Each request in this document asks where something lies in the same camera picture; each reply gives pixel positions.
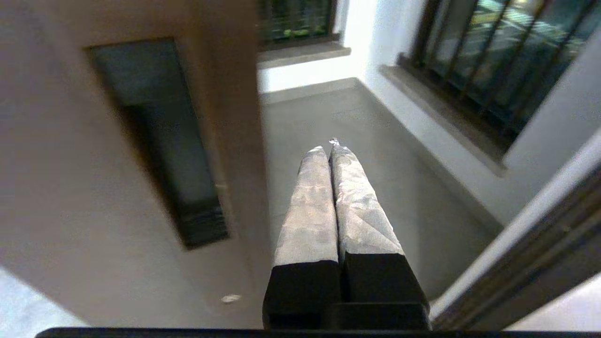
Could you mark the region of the tape wrapped left gripper left finger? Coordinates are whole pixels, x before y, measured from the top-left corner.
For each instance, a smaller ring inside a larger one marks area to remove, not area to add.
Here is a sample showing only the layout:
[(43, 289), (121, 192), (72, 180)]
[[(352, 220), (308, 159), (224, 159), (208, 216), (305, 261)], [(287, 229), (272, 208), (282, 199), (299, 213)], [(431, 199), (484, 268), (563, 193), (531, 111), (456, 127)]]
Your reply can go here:
[(341, 301), (331, 169), (322, 146), (304, 154), (262, 302), (265, 329), (319, 329)]

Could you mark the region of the tape wrapped left gripper right finger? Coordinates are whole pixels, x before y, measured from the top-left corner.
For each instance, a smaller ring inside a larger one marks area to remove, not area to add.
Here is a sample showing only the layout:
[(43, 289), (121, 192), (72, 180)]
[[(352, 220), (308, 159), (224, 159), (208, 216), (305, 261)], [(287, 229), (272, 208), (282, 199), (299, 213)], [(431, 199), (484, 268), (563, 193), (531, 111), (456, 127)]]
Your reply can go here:
[(335, 138), (331, 144), (344, 299), (427, 306), (425, 293), (357, 156)]

